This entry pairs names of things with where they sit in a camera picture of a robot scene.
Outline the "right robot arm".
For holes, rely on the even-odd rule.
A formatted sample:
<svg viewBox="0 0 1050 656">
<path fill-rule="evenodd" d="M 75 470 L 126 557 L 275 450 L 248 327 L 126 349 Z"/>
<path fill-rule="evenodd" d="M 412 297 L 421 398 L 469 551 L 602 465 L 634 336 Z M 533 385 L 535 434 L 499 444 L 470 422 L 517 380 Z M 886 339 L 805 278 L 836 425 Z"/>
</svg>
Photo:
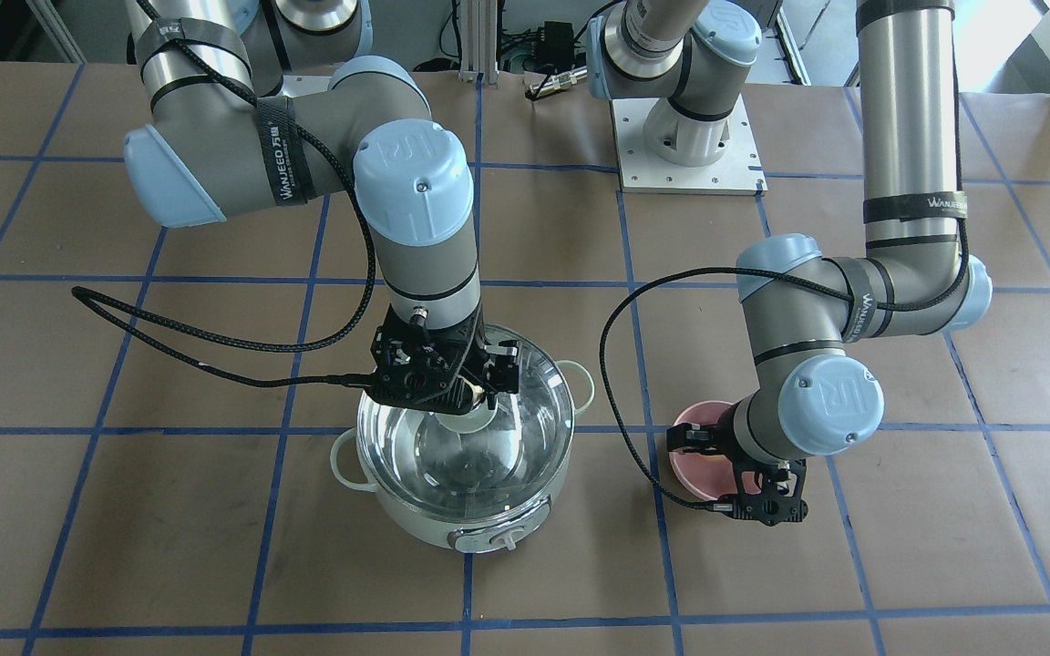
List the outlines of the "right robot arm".
<svg viewBox="0 0 1050 656">
<path fill-rule="evenodd" d="M 342 191 L 368 257 L 361 306 L 318 341 L 254 342 L 155 314 L 143 320 L 252 352 L 324 350 L 358 325 L 382 275 L 390 306 L 371 344 L 375 369 L 275 386 L 364 389 L 378 403 L 450 415 L 520 390 L 520 344 L 485 336 L 466 152 L 402 66 L 355 56 L 326 91 L 262 98 L 249 28 L 224 1 L 129 1 L 128 14 L 151 123 L 126 137 L 124 160 L 146 211 L 163 227 L 196 227 Z"/>
</svg>

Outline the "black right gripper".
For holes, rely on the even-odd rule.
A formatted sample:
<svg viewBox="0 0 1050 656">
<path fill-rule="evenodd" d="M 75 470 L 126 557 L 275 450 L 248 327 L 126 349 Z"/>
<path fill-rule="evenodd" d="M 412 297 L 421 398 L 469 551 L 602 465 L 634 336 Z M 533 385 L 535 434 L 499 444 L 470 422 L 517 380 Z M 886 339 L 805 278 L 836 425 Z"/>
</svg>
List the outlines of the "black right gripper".
<svg viewBox="0 0 1050 656">
<path fill-rule="evenodd" d="M 485 339 L 480 310 L 448 329 L 427 329 L 422 311 L 403 319 L 390 310 L 371 344 L 370 398 L 399 408 L 494 408 L 499 392 L 520 390 L 521 347 L 521 337 Z"/>
</svg>

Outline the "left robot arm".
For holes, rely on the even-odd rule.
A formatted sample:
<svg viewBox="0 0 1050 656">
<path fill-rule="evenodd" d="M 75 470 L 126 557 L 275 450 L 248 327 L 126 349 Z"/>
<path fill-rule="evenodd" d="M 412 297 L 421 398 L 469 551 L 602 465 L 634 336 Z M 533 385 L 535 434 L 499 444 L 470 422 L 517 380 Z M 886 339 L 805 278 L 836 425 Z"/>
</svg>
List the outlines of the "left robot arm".
<svg viewBox="0 0 1050 656">
<path fill-rule="evenodd" d="M 680 166 L 718 158 L 757 46 L 724 26 L 729 1 L 623 1 L 589 21 L 597 98 L 655 98 L 646 140 Z M 667 429 L 668 453 L 721 456 L 733 491 L 705 501 L 651 486 L 687 509 L 766 526 L 805 519 L 810 457 L 846 451 L 878 429 L 883 392 L 847 344 L 978 323 L 993 285 L 968 248 L 960 170 L 952 1 L 859 1 L 864 256 L 828 257 L 812 237 L 751 245 L 736 278 L 759 387 L 714 423 Z"/>
</svg>

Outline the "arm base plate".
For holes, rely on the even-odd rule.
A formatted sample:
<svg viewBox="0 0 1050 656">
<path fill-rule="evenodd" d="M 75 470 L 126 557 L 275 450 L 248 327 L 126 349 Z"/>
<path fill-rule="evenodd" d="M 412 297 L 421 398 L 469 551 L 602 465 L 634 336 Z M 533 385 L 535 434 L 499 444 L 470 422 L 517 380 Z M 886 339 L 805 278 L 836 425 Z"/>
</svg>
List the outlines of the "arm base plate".
<svg viewBox="0 0 1050 656">
<path fill-rule="evenodd" d="M 610 101 L 622 190 L 756 195 L 766 191 L 756 141 L 737 97 L 717 121 L 679 115 L 666 99 Z"/>
</svg>

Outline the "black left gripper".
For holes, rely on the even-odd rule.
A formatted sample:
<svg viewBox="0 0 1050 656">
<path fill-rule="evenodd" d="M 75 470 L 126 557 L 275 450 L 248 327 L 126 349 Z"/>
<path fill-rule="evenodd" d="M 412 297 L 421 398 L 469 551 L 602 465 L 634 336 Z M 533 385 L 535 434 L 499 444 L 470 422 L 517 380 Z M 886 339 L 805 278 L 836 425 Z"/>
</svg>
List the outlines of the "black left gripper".
<svg viewBox="0 0 1050 656">
<path fill-rule="evenodd" d="M 704 510 L 727 519 L 758 520 L 764 526 L 799 523 L 808 514 L 803 499 L 806 461 L 758 461 L 721 425 L 675 425 L 667 429 L 667 452 L 724 456 L 732 462 L 737 493 L 704 502 Z"/>
</svg>

